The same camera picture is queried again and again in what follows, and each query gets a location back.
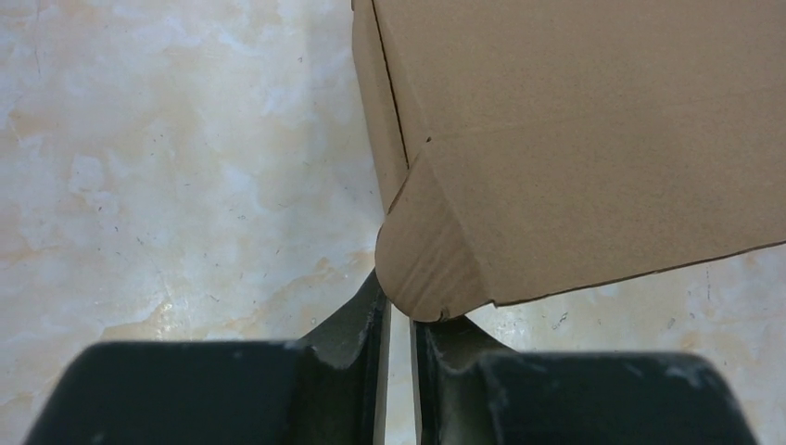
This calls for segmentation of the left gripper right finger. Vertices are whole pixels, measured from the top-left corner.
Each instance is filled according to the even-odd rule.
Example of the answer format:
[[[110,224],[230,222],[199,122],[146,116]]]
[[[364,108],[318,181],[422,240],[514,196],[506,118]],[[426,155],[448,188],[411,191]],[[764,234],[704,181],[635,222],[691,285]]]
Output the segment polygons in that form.
[[[718,370],[673,352],[513,350],[466,317],[412,323],[422,444],[752,444]]]

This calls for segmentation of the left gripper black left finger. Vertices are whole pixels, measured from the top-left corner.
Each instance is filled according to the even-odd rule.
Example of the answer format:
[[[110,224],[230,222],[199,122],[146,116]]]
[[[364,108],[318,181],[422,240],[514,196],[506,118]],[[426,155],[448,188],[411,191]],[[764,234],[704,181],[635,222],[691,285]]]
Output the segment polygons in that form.
[[[389,303],[370,274],[304,337],[113,341],[81,352],[29,444],[380,444]]]

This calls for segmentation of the brown cardboard box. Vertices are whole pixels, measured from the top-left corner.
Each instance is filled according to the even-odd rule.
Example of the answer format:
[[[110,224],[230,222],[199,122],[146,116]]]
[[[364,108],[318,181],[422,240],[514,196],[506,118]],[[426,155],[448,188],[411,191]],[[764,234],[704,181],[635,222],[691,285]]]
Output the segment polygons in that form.
[[[378,281],[420,322],[785,240],[781,1],[355,1]]]

